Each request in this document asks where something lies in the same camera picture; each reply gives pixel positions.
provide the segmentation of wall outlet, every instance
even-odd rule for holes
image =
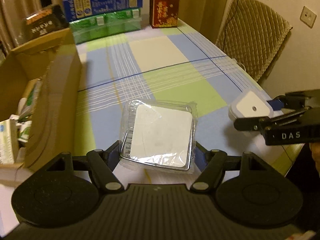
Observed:
[[[307,7],[303,7],[302,13],[300,15],[300,20],[302,20],[305,24],[307,24],[310,28],[313,27],[316,21],[317,15],[308,9]]]

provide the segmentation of black ridged surface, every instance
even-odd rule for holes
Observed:
[[[224,217],[208,195],[185,185],[130,185],[103,198],[86,219],[63,228],[34,228],[22,223],[5,240],[221,239],[283,240],[299,230],[248,228]]]

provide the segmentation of blue box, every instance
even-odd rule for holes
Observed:
[[[63,6],[68,22],[90,16],[141,8],[142,0],[63,0]]]

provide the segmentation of tablecloth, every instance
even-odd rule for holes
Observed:
[[[122,33],[77,46],[83,62],[76,110],[75,150],[85,155],[107,149],[119,139],[126,101],[136,98],[197,103],[196,140],[206,149],[228,155],[252,151],[285,174],[300,145],[268,147],[259,133],[239,132],[228,117],[228,105],[246,88],[267,93],[224,52],[179,21],[177,28]],[[205,163],[188,179],[196,178]],[[124,184],[181,183],[180,174],[129,170],[119,164],[114,173]]]

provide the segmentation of quilted chair cover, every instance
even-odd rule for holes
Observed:
[[[236,10],[233,0],[225,24]],[[216,45],[222,49],[224,28]],[[258,81],[279,56],[292,25],[269,6],[256,0],[239,0],[235,17],[226,30],[224,52],[245,66],[245,71]]]

